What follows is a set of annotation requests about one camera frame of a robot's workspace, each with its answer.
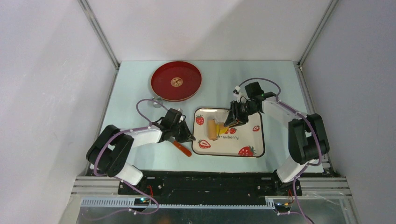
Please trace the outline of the yellow dough piece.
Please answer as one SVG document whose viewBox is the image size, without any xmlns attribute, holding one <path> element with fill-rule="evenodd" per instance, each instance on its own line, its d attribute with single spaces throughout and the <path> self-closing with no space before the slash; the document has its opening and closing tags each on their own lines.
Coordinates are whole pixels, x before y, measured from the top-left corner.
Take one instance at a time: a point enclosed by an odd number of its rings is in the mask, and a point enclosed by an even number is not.
<svg viewBox="0 0 396 224">
<path fill-rule="evenodd" d="M 216 125 L 216 134 L 217 135 L 222 135 L 222 134 L 227 134 L 228 133 L 228 127 L 225 127 L 223 124 L 217 124 Z"/>
</svg>

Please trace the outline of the strawberry print tray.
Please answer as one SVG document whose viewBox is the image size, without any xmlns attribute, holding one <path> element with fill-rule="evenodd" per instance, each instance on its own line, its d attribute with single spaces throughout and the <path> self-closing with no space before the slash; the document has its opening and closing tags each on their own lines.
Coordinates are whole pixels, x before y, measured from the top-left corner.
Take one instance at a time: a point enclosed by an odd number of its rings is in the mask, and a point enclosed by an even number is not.
<svg viewBox="0 0 396 224">
<path fill-rule="evenodd" d="M 231 127 L 227 134 L 217 140 L 208 139 L 207 123 L 211 119 L 223 122 L 228 116 L 227 109 L 199 108 L 195 111 L 192 142 L 193 152 L 200 155 L 261 157 L 265 153 L 262 116 L 250 115 L 249 122 L 242 126 Z"/>
</svg>

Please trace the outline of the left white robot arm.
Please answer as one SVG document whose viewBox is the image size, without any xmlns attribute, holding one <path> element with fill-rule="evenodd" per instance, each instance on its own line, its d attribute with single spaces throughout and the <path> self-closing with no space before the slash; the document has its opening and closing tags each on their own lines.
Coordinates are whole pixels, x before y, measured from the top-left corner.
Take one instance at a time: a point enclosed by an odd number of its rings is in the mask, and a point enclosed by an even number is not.
<svg viewBox="0 0 396 224">
<path fill-rule="evenodd" d="M 130 150 L 147 144 L 164 141 L 178 144 L 195 141 L 180 110 L 169 109 L 165 116 L 148 126 L 120 129 L 108 125 L 101 132 L 86 154 L 86 159 L 93 165 L 96 176 L 107 176 L 129 183 L 136 194 L 143 194 L 148 182 L 143 173 L 127 162 Z"/>
</svg>

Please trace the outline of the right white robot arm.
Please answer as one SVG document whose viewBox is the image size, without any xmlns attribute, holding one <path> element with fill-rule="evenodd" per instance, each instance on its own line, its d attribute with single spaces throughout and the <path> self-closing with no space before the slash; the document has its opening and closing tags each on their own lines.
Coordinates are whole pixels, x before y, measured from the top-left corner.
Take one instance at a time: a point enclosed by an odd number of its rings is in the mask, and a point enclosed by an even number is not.
<svg viewBox="0 0 396 224">
<path fill-rule="evenodd" d="M 308 167 L 321 165 L 323 155 L 330 150 L 322 117 L 303 113 L 280 99 L 281 88 L 274 86 L 277 93 L 264 92 L 258 78 L 250 78 L 235 87 L 236 100 L 230 109 L 224 125 L 241 126 L 249 122 L 249 116 L 262 113 L 271 116 L 288 129 L 289 157 L 275 170 L 272 190 L 284 195 L 290 189 L 290 182 L 296 180 Z"/>
</svg>

